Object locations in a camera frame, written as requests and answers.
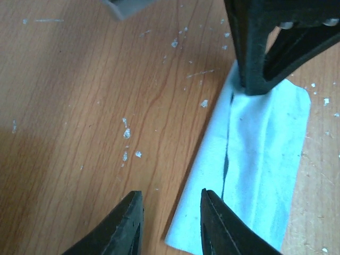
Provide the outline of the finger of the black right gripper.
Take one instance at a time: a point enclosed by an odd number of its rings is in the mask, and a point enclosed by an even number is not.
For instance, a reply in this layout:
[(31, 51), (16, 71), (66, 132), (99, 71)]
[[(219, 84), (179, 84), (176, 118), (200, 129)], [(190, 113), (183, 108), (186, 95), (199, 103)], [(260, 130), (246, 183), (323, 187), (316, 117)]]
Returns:
[(266, 54), (268, 36), (279, 23), (281, 1), (225, 1), (241, 86), (249, 96), (264, 95), (278, 84), (282, 54), (277, 42)]
[(265, 40), (276, 26), (281, 28), (276, 40), (263, 57), (264, 82), (281, 82), (302, 64), (339, 42), (339, 18), (265, 19)]

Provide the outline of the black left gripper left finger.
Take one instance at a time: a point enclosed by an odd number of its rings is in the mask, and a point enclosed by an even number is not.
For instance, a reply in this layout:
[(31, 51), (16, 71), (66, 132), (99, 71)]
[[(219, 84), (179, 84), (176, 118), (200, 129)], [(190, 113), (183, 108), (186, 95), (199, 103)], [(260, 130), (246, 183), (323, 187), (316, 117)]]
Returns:
[(64, 254), (140, 254), (143, 220), (142, 192), (131, 191)]

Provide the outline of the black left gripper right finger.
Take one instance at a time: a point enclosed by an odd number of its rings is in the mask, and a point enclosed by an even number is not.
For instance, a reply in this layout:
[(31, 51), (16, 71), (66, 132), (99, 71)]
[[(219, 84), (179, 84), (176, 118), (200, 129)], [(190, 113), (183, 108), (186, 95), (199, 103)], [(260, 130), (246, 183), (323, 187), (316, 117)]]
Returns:
[(212, 190), (201, 191), (200, 226), (203, 254), (280, 254)]

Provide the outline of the light blue cleaning cloth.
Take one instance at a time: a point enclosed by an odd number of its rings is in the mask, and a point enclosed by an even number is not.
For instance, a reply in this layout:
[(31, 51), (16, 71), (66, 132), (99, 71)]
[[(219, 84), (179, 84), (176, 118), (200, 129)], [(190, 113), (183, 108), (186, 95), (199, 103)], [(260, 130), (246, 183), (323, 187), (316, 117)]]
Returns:
[(309, 94), (288, 80), (248, 96), (233, 64), (165, 237), (202, 254), (200, 200), (213, 190), (257, 235), (280, 250), (310, 113)]

